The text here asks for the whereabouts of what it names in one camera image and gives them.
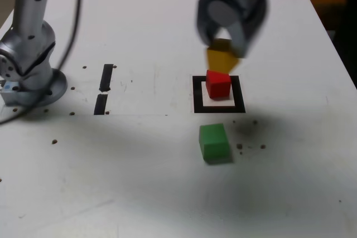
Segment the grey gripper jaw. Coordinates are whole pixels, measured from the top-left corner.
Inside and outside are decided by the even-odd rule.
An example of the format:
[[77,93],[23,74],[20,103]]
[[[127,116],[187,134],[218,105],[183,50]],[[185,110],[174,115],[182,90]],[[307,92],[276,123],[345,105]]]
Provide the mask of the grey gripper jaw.
[[196,28],[202,42],[210,46],[214,41],[220,25],[209,15],[208,7],[213,0],[199,0],[197,3]]
[[242,58],[248,52],[267,12],[267,0],[213,0],[208,6],[209,17],[226,29],[231,50]]

